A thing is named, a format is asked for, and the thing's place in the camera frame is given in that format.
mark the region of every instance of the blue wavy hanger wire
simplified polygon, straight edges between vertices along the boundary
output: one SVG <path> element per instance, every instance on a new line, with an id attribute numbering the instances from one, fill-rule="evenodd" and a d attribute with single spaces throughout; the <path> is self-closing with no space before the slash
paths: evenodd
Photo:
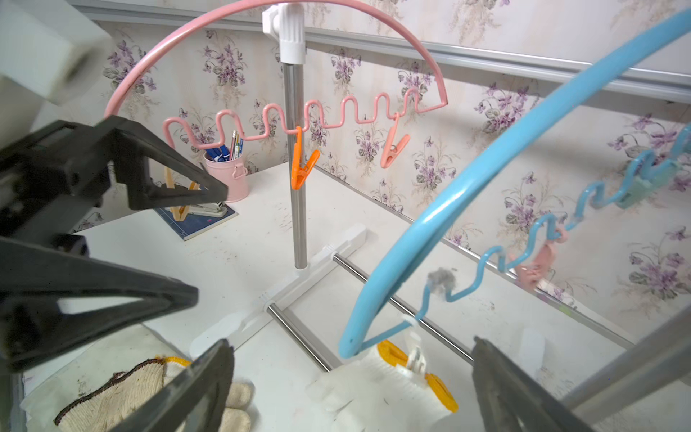
<path id="1" fill-rule="evenodd" d="M 580 197 L 578 198 L 578 204 L 576 205 L 576 211 L 574 212 L 573 221 L 567 224 L 565 226 L 565 229 L 567 231 L 571 231 L 573 228 L 575 228 L 579 223 L 583 221 L 583 212 L 585 211 L 585 206 L 588 203 L 588 198 L 592 196 L 593 193 L 595 193 L 595 195 L 590 200 L 590 205 L 594 209 L 601 209 L 612 203 L 616 203 L 623 196 L 625 196 L 626 193 L 628 193 L 628 191 L 631 189 L 631 186 L 634 184 L 634 179 L 636 178 L 636 176 L 646 181 L 651 181 L 655 179 L 658 174 L 666 171 L 671 166 L 673 166 L 676 162 L 676 159 L 684 151 L 687 153 L 691 153 L 691 123 L 687 124 L 686 127 L 682 129 L 682 131 L 677 136 L 676 142 L 674 143 L 674 146 L 672 147 L 672 150 L 669 153 L 667 159 L 665 159 L 665 161 L 657 167 L 654 168 L 652 166 L 656 158 L 655 152 L 653 150 L 645 150 L 641 152 L 641 154 L 639 154 L 636 159 L 631 161 L 631 163 L 629 163 L 628 168 L 626 169 L 626 174 L 624 176 L 624 180 L 622 180 L 621 182 L 619 190 L 609 198 L 605 199 L 604 182 L 598 181 L 588 185 L 588 187 L 586 187 L 583 190 L 583 192 L 580 194 Z M 531 226 L 528 234 L 528 243 L 525 248 L 525 251 L 521 256 L 511 261 L 509 264 L 506 264 L 507 251 L 504 249 L 504 247 L 494 246 L 490 248 L 489 250 L 487 250 L 487 252 L 485 252 L 482 255 L 482 257 L 480 257 L 480 260 L 477 262 L 477 273 L 475 274 L 475 280 L 473 281 L 471 286 L 467 287 L 465 290 L 457 292 L 456 294 L 451 294 L 451 291 L 446 291 L 444 297 L 446 301 L 451 303 L 460 300 L 463 297 L 475 292 L 482 284 L 485 265 L 492 256 L 498 255 L 497 268 L 502 273 L 509 271 L 510 269 L 516 267 L 517 265 L 521 264 L 523 261 L 528 259 L 528 257 L 531 256 L 535 251 L 535 244 L 537 243 L 538 232 L 540 231 L 540 228 L 542 228 L 545 225 L 545 223 L 547 224 L 547 238 L 549 240 L 556 240 L 561 237 L 561 234 L 559 234 L 559 232 L 556 230 L 557 216 L 555 216 L 552 213 L 543 215 L 538 220 L 536 220 L 535 223 Z M 422 307 L 420 308 L 420 311 L 415 315 L 415 319 L 417 321 L 423 319 L 425 317 L 425 314 L 427 314 L 427 310 L 429 309 L 430 296 L 430 288 L 428 285 L 426 285 L 422 294 Z M 362 343 L 361 350 L 366 350 L 367 348 L 392 337 L 396 333 L 405 330 L 408 327 L 410 327 L 410 323 L 407 321 L 403 321 L 402 323 L 391 328 L 390 330 L 387 330 L 381 333 L 380 335 L 374 336 L 371 339 L 364 341 Z"/>
<path id="2" fill-rule="evenodd" d="M 444 191 L 432 202 L 423 214 L 406 230 L 394 247 L 381 260 L 363 287 L 355 307 L 350 315 L 348 324 L 339 342 L 339 354 L 349 358 L 361 350 L 368 348 L 378 341 L 391 337 L 396 332 L 408 327 L 408 322 L 386 331 L 376 338 L 365 342 L 365 336 L 372 321 L 389 297 L 398 291 L 401 284 L 417 269 L 427 257 L 437 242 L 451 228 L 463 210 L 487 186 L 487 184 L 521 151 L 525 150 L 534 140 L 561 120 L 566 114 L 574 110 L 597 93 L 605 85 L 628 68 L 640 63 L 643 59 L 667 46 L 674 40 L 691 31 L 691 8 L 680 12 L 663 23 L 645 31 L 633 38 L 614 52 L 581 72 L 571 81 L 557 88 L 520 121 L 507 129 L 495 142 L 482 152 L 465 168 Z M 604 197 L 605 186 L 602 182 L 590 184 L 581 194 L 572 222 L 566 226 L 573 229 L 582 219 L 588 198 L 593 196 L 591 204 L 601 208 L 607 204 L 620 200 L 630 190 L 635 181 L 636 172 L 644 180 L 654 178 L 655 175 L 668 169 L 670 164 L 676 163 L 676 157 L 685 150 L 690 128 L 687 126 L 680 133 L 669 157 L 657 167 L 653 167 L 654 152 L 642 152 L 628 167 L 621 188 L 609 198 Z M 547 238 L 556 239 L 559 233 L 556 228 L 556 217 L 546 214 L 536 221 L 529 235 L 528 249 L 516 260 L 506 265 L 506 254 L 500 246 L 488 250 L 480 259 L 475 282 L 469 288 L 457 294 L 447 293 L 447 299 L 458 300 L 472 293 L 480 286 L 484 266 L 491 256 L 499 254 L 500 270 L 515 267 L 530 256 L 535 245 L 535 235 L 540 227 L 547 223 Z M 429 304 L 430 289 L 425 287 L 423 306 L 416 315 L 421 319 Z"/>

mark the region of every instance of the clothespin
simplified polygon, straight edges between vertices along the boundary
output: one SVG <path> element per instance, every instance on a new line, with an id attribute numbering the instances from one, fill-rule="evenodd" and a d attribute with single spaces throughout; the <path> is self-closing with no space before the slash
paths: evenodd
<path id="1" fill-rule="evenodd" d="M 664 165 L 660 167 L 658 172 L 649 180 L 644 179 L 640 175 L 636 175 L 629 190 L 616 202 L 617 207 L 620 209 L 627 209 L 639 201 L 646 199 L 657 189 L 668 184 L 681 169 L 681 164 L 676 160 L 667 160 L 663 164 Z"/>
<path id="2" fill-rule="evenodd" d="M 398 155 L 401 154 L 405 146 L 410 141 L 410 135 L 406 134 L 403 136 L 403 138 L 401 138 L 401 141 L 398 143 L 398 145 L 396 147 L 393 147 L 393 139 L 396 138 L 396 130 L 398 129 L 398 119 L 401 118 L 401 115 L 396 113 L 394 117 L 396 119 L 396 122 L 393 124 L 392 128 L 389 129 L 389 134 L 386 137 L 386 142 L 384 143 L 384 151 L 381 152 L 382 168 L 389 168 L 393 163 L 394 159 L 396 159 Z"/>
<path id="3" fill-rule="evenodd" d="M 542 245 L 542 249 L 540 249 L 538 255 L 531 264 L 517 265 L 515 268 L 518 280 L 521 282 L 523 289 L 527 292 L 532 293 L 538 286 L 538 282 L 547 275 L 549 269 L 552 267 L 557 257 L 557 249 L 554 243 L 564 243 L 569 239 L 564 227 L 557 227 L 556 230 L 561 236 L 556 240 L 545 240 L 545 244 Z"/>
<path id="4" fill-rule="evenodd" d="M 295 140 L 295 148 L 293 150 L 293 167 L 290 174 L 290 187 L 294 190 L 299 190 L 305 183 L 305 180 L 312 171 L 312 168 L 314 168 L 314 164 L 316 164 L 317 160 L 319 159 L 320 153 L 319 150 L 315 150 L 310 156 L 310 159 L 307 161 L 305 167 L 302 168 L 300 166 L 300 155 L 302 154 L 302 128 L 300 125 L 297 125 L 296 129 L 298 130 L 298 133 Z"/>

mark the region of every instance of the metal pole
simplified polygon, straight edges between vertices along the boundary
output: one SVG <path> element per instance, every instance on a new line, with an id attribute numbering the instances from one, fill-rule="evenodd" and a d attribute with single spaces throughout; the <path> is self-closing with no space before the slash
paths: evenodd
<path id="1" fill-rule="evenodd" d="M 360 267 L 357 267 L 355 264 L 351 263 L 348 259 L 343 258 L 338 253 L 334 255 L 334 261 L 336 261 L 338 265 L 346 269 L 348 273 L 358 278 L 362 283 L 367 282 L 367 279 L 369 279 L 370 277 Z M 407 304 L 405 301 L 399 299 L 396 296 L 391 296 L 388 302 L 394 305 L 396 309 L 398 309 L 400 312 L 404 314 L 408 314 L 412 317 L 414 317 L 417 314 L 416 309 L 412 308 L 409 304 Z M 458 355 L 458 357 L 461 357 L 463 360 L 467 361 L 468 364 L 470 364 L 471 366 L 473 365 L 471 351 L 468 349 L 468 347 L 456 340 L 456 338 L 446 334 L 446 332 L 441 330 L 427 318 L 423 318 L 420 320 L 420 327 L 422 327 L 430 335 L 434 336 L 436 340 L 444 344 L 445 347 L 452 350 L 456 355 Z"/>
<path id="2" fill-rule="evenodd" d="M 305 124 L 303 106 L 305 97 L 303 94 L 303 66 L 301 64 L 283 63 L 283 92 L 285 95 L 285 123 L 293 129 L 296 125 Z M 295 135 L 288 135 L 288 176 L 293 162 L 293 149 L 295 147 Z M 305 160 L 303 149 L 300 155 L 300 163 Z M 305 214 L 305 185 L 299 190 L 290 188 L 290 208 L 293 218 L 293 252 L 295 255 L 295 268 L 307 267 L 307 216 Z"/>
<path id="3" fill-rule="evenodd" d="M 278 309 L 275 303 L 269 305 L 266 311 L 283 327 L 290 337 L 305 351 L 310 359 L 324 372 L 331 372 L 334 366 L 307 340 L 307 337 Z"/>
<path id="4" fill-rule="evenodd" d="M 570 392 L 562 403 L 595 424 L 691 372 L 691 306 Z"/>

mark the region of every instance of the pink clothespin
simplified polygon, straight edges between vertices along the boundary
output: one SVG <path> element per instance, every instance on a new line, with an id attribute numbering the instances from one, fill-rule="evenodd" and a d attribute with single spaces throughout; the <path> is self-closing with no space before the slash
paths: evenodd
<path id="1" fill-rule="evenodd" d="M 396 138 L 396 130 L 398 129 L 398 119 L 401 116 L 400 114 L 396 113 L 394 117 L 396 118 L 396 122 L 394 123 L 393 127 L 389 129 L 389 134 L 386 137 L 386 142 L 384 143 L 384 151 L 381 152 L 382 168 L 389 168 L 394 159 L 401 154 L 403 148 L 408 144 L 408 141 L 410 141 L 410 135 L 405 135 L 403 138 L 401 138 L 401 142 L 399 142 L 396 147 L 392 148 L 393 139 Z"/>
<path id="2" fill-rule="evenodd" d="M 556 240 L 545 240 L 545 244 L 542 245 L 542 249 L 538 252 L 533 263 L 528 265 L 517 265 L 515 268 L 518 280 L 523 289 L 527 292 L 532 293 L 552 267 L 557 257 L 557 249 L 554 243 L 564 243 L 569 239 L 564 227 L 557 227 L 556 231 L 561 234 L 561 236 Z"/>

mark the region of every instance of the notebook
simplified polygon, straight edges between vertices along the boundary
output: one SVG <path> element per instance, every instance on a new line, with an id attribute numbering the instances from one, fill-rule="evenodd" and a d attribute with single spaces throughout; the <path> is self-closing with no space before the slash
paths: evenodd
<path id="1" fill-rule="evenodd" d="M 168 209 L 157 208 L 156 213 L 158 213 L 163 220 L 166 221 L 168 226 L 176 232 L 182 240 L 189 240 L 190 238 L 196 237 L 204 231 L 208 231 L 211 228 L 224 223 L 225 221 L 232 219 L 237 215 L 237 213 L 226 204 L 221 204 L 228 210 L 226 214 L 220 218 L 215 218 L 213 216 L 200 216 L 198 214 L 188 214 L 185 220 L 178 221 L 173 219 L 173 214 Z"/>

